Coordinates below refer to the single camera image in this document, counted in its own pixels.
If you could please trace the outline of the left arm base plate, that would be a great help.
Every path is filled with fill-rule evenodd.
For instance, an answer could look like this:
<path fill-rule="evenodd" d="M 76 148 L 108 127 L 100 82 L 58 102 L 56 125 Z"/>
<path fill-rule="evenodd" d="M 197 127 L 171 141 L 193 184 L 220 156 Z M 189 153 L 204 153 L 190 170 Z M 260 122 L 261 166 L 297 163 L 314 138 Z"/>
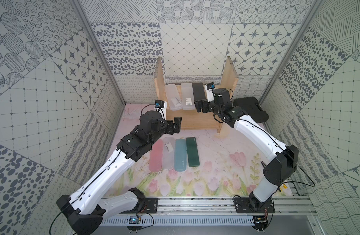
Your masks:
<path fill-rule="evenodd" d="M 146 197 L 139 199 L 133 209 L 133 213 L 156 213 L 159 199 L 156 197 Z"/>

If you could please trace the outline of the light blue pencil case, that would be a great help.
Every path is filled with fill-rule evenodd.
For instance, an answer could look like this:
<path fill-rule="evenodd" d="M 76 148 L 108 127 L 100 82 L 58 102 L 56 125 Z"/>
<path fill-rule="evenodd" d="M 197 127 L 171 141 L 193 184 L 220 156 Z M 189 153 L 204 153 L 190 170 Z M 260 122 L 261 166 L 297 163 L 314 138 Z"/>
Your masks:
<path fill-rule="evenodd" d="M 175 140 L 174 169 L 183 172 L 187 168 L 187 147 L 185 139 Z"/>

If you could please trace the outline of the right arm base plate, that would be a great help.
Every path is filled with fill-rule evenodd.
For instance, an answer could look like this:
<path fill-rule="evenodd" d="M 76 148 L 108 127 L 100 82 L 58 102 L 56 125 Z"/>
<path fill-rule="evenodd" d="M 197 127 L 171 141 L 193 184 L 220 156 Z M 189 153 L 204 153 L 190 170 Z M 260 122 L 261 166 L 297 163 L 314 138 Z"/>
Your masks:
<path fill-rule="evenodd" d="M 265 202 L 260 202 L 255 198 L 240 197 L 238 195 L 232 198 L 236 213 L 275 213 L 272 198 Z"/>

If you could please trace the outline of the clear pencil case with label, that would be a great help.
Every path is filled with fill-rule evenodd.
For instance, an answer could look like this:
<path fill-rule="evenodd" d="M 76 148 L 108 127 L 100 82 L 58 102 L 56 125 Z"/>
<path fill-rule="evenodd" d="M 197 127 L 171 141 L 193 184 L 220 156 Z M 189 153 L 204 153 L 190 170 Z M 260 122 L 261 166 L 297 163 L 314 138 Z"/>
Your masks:
<path fill-rule="evenodd" d="M 166 137 L 163 139 L 163 169 L 172 169 L 174 167 L 175 157 L 175 139 L 173 137 Z"/>

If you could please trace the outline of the dark green pencil case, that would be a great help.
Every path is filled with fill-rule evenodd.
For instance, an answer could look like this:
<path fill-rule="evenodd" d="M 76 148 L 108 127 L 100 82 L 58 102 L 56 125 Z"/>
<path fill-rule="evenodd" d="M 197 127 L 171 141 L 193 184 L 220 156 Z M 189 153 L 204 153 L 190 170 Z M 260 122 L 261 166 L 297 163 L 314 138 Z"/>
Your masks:
<path fill-rule="evenodd" d="M 200 166 L 197 141 L 195 137 L 186 138 L 187 157 L 189 167 Z"/>

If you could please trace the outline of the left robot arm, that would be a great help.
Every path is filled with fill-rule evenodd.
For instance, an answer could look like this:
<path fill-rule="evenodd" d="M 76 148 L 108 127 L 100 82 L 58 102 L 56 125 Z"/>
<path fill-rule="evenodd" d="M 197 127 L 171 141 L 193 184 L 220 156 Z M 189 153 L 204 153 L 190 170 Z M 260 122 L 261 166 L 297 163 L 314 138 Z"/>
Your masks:
<path fill-rule="evenodd" d="M 157 212 L 158 198 L 146 197 L 138 188 L 108 199 L 103 196 L 164 134 L 178 134 L 181 122 L 181 117 L 165 120 L 160 111 L 142 114 L 140 124 L 121 139 L 104 165 L 77 191 L 59 197 L 56 205 L 76 235 L 91 235 L 103 220 L 120 213 L 133 214 L 133 225 L 144 228 L 142 215 Z"/>

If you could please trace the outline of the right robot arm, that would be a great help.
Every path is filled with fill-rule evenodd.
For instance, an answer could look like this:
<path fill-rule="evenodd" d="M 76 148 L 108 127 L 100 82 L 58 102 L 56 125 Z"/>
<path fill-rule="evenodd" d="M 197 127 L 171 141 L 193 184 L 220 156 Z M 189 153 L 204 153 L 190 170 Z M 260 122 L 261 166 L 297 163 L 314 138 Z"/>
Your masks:
<path fill-rule="evenodd" d="M 205 89 L 195 88 L 194 104 L 197 112 L 210 112 L 218 123 L 226 123 L 248 137 L 269 161 L 263 169 L 263 179 L 249 194 L 249 203 L 257 210 L 269 202 L 280 186 L 301 168 L 298 163 L 299 150 L 294 145 L 285 145 L 258 126 L 246 110 L 232 104 L 229 92 L 228 88 L 216 89 L 214 85 Z"/>

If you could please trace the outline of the pink pencil case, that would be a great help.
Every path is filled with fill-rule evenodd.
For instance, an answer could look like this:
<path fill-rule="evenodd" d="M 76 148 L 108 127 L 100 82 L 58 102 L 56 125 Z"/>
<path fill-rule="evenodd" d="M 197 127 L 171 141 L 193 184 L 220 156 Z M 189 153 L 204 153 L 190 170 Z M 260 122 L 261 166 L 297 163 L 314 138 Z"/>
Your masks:
<path fill-rule="evenodd" d="M 149 171 L 159 172 L 162 170 L 162 158 L 163 158 L 163 140 L 159 139 L 150 151 L 149 159 Z"/>

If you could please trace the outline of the black pencil case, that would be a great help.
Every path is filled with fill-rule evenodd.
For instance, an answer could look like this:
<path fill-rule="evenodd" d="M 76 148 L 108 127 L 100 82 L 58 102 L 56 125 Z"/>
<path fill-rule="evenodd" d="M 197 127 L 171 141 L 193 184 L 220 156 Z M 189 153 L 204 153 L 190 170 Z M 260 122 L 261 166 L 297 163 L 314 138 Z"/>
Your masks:
<path fill-rule="evenodd" d="M 206 99 L 204 85 L 202 83 L 193 83 L 192 88 L 195 103 Z"/>

